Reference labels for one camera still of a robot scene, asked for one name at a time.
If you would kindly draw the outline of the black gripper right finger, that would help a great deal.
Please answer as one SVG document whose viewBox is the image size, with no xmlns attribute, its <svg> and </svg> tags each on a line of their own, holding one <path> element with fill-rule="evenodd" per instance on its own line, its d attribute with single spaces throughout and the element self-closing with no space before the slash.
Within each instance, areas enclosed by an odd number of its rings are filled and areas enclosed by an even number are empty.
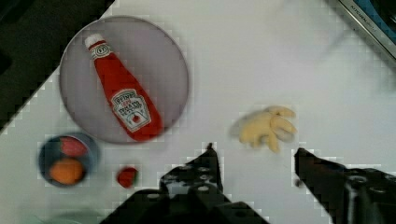
<svg viewBox="0 0 396 224">
<path fill-rule="evenodd" d="M 294 154 L 295 174 L 333 224 L 396 224 L 395 176 L 374 168 L 346 168 L 304 148 Z"/>
</svg>

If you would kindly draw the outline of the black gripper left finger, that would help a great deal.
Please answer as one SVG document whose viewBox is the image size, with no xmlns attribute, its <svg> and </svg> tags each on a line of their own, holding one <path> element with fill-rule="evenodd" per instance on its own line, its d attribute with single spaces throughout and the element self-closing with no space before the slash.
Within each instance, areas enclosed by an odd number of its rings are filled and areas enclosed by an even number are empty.
<svg viewBox="0 0 396 224">
<path fill-rule="evenodd" d="M 219 158 L 205 152 L 161 177 L 157 189 L 134 193 L 102 224 L 268 224 L 249 205 L 223 194 Z"/>
</svg>

